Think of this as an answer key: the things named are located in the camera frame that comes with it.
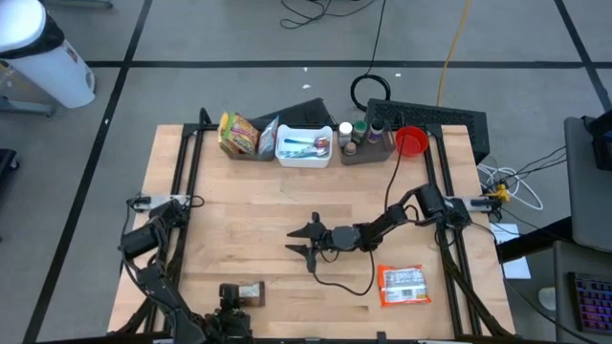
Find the gray tray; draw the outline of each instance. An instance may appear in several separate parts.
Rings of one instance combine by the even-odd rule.
[[[393,132],[390,130],[390,126],[385,126],[380,141],[370,143],[367,138],[363,138],[363,142],[357,146],[355,155],[344,155],[344,149],[341,149],[340,161],[344,165],[386,161],[394,150],[395,138],[393,138]]]

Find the wooden table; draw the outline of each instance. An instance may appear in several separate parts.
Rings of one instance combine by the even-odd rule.
[[[456,195],[479,195],[467,129],[443,129]],[[143,193],[169,193],[181,132],[181,125],[158,127]],[[437,152],[435,141],[430,144],[432,152]],[[443,185],[437,154],[433,156],[438,184]],[[320,213],[328,228],[371,222],[380,216],[396,158],[394,154],[386,162],[347,167],[335,153],[326,169],[283,168],[278,161],[231,161],[219,149],[216,132],[205,132],[195,194],[202,196],[206,205],[191,212],[180,284],[188,305],[200,314],[212,312],[219,305],[219,284],[264,280],[266,306],[246,309],[256,337],[375,338],[376,332],[385,331],[389,338],[453,338],[440,251],[433,240],[434,226],[396,228],[374,251],[376,264],[422,264],[432,299],[428,305],[382,308],[377,288],[357,297],[319,285],[306,270],[305,260],[284,248],[285,244],[307,243],[285,234],[303,227],[313,211]],[[186,173],[189,161],[187,154]],[[186,173],[182,185],[186,185]],[[389,203],[424,183],[423,157],[402,159]],[[489,226],[484,214],[473,214],[472,219]],[[145,220],[145,214],[138,215],[135,226]],[[476,293],[500,324],[514,332],[492,236],[471,226],[464,237]],[[146,259],[140,257],[137,264],[142,266]],[[369,255],[355,251],[342,253],[333,264],[319,259],[317,274],[321,280],[364,290],[370,271]],[[469,333],[465,299],[458,288],[457,293],[463,329]],[[142,294],[124,273],[109,331],[123,325],[142,301]]]

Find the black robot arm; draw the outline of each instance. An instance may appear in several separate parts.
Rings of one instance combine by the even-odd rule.
[[[406,215],[408,200],[415,197],[423,219],[409,219]],[[314,272],[317,268],[315,256],[323,250],[353,251],[360,249],[364,252],[372,251],[383,242],[383,237],[391,230],[408,223],[415,226],[429,226],[434,223],[443,223],[448,228],[463,228],[470,223],[470,215],[463,200],[445,198],[437,186],[425,184],[407,191],[396,204],[390,205],[378,219],[372,223],[353,224],[351,226],[337,226],[327,229],[321,223],[318,213],[313,213],[313,221],[305,227],[293,231],[287,236],[292,238],[306,238],[311,245],[286,245],[306,258],[307,268]]]
[[[132,282],[162,311],[172,329],[175,344],[225,343],[229,338],[245,338],[250,333],[250,317],[240,310],[239,286],[219,286],[220,308],[202,316],[189,309],[185,299],[168,278],[161,249],[167,247],[166,230],[185,220],[185,207],[177,200],[162,204],[149,213],[149,220],[121,237],[119,250]],[[134,258],[157,248],[145,268]]]

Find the small bottle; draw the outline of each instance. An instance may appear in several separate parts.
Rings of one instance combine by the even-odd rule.
[[[353,124],[349,122],[342,122],[338,128],[338,144],[340,147],[344,147],[348,142],[351,141],[351,134],[353,133]]]
[[[368,142],[374,144],[381,140],[383,137],[384,120],[375,118],[370,124],[370,131],[367,134]]]
[[[358,120],[353,123],[352,140],[356,144],[360,144],[367,131],[367,123],[363,120]]]
[[[357,145],[354,142],[346,143],[344,146],[344,155],[347,157],[353,156],[357,153]]]

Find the red plastic cup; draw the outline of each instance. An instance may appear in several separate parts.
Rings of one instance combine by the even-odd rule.
[[[423,130],[408,126],[398,130],[395,135],[395,143],[398,152],[402,152],[403,156],[413,157],[425,152],[429,145],[429,139]]]

